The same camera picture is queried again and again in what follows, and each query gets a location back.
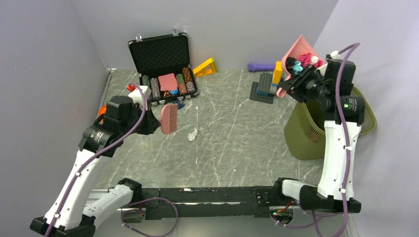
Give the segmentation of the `pink plastic dustpan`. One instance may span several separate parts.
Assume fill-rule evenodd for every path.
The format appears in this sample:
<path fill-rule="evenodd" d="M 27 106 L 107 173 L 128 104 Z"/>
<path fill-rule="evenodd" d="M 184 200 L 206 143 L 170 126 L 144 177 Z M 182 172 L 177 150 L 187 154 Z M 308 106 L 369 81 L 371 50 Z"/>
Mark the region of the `pink plastic dustpan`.
<path fill-rule="evenodd" d="M 284 88 L 281 87 L 281 83 L 285 82 L 286 80 L 291 79 L 293 76 L 296 75 L 296 74 L 294 74 L 293 70 L 287 70 L 286 59 L 288 57 L 293 57 L 293 58 L 296 59 L 296 62 L 299 62 L 299 61 L 297 61 L 297 58 L 300 55 L 306 54 L 306 53 L 311 53 L 312 55 L 314 55 L 314 57 L 312 57 L 312 64 L 310 64 L 310 65 L 314 66 L 316 69 L 319 69 L 320 74 L 324 75 L 328 63 L 326 62 L 326 60 L 324 58 L 322 58 L 314 50 L 314 48 L 305 39 L 305 37 L 303 35 L 300 35 L 297 38 L 297 40 L 293 43 L 293 45 L 290 47 L 290 49 L 287 51 L 287 53 L 283 56 L 283 58 L 281 60 L 282 69 L 283 69 L 283 75 L 282 76 L 284 76 L 284 79 L 281 80 L 281 82 L 278 84 L 278 90 L 276 92 L 277 97 L 283 98 L 287 94 L 287 91 Z"/>

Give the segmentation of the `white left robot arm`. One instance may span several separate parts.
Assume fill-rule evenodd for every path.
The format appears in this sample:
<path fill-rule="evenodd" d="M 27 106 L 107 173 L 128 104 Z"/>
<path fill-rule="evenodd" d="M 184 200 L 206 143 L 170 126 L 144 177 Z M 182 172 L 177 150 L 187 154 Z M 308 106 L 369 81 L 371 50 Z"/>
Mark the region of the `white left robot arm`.
<path fill-rule="evenodd" d="M 76 160 L 58 198 L 42 217 L 34 218 L 30 230 L 44 237 L 92 237 L 118 208 L 138 206 L 142 185 L 124 178 L 92 204 L 89 195 L 96 179 L 116 149 L 131 134 L 149 135 L 160 127 L 147 101 L 115 96 L 107 110 L 87 128 L 79 143 Z"/>

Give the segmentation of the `pink hand brush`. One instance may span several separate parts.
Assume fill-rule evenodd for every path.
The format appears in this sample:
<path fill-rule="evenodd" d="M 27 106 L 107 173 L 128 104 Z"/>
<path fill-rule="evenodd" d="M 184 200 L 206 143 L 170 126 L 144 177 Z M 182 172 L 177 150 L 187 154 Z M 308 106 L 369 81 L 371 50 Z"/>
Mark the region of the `pink hand brush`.
<path fill-rule="evenodd" d="M 161 131 L 169 135 L 177 131 L 177 104 L 166 104 L 161 110 L 160 124 Z"/>

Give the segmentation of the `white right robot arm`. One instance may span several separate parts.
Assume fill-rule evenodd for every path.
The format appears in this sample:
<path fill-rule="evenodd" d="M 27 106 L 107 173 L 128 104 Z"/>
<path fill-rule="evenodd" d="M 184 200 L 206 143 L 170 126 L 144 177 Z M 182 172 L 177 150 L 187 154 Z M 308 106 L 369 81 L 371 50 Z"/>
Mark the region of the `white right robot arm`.
<path fill-rule="evenodd" d="M 324 74 L 309 65 L 279 84 L 298 102 L 320 104 L 326 138 L 320 182 L 313 186 L 296 179 L 278 178 L 272 197 L 278 205 L 293 199 L 308 211 L 359 213 L 362 205 L 354 198 L 351 166 L 364 122 L 365 101 L 351 95 L 355 64 L 341 59 L 327 62 Z"/>

